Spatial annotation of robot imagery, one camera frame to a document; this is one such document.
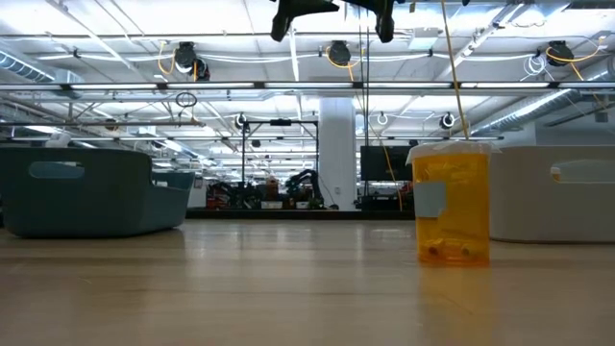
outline white column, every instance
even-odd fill
[[[357,145],[353,99],[321,98],[319,122],[320,189],[325,205],[337,204],[340,210],[355,210]]]

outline black monitor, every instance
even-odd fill
[[[412,166],[406,166],[411,146],[387,146],[395,180],[411,181]],[[381,146],[361,146],[361,180],[372,182],[392,182],[391,171]]]

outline wooden table surface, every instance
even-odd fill
[[[615,247],[492,244],[422,267],[411,222],[0,231],[0,345],[613,345]]]

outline yellow plastic cup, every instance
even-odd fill
[[[410,151],[421,262],[489,263],[490,154],[490,144],[467,141]]]

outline ceiling duct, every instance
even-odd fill
[[[72,84],[84,81],[82,77],[72,71],[43,66],[34,62],[2,42],[0,42],[0,68],[34,83]],[[58,91],[55,93],[60,96],[68,96],[71,99],[81,97],[81,93],[74,91]]]
[[[615,56],[610,56],[601,62],[583,69],[581,75],[588,82],[614,80]],[[472,135],[484,135],[492,131],[506,131],[554,111],[563,110],[571,104],[582,100],[583,95],[578,89],[562,89],[543,96],[526,98],[482,121],[472,131]]]

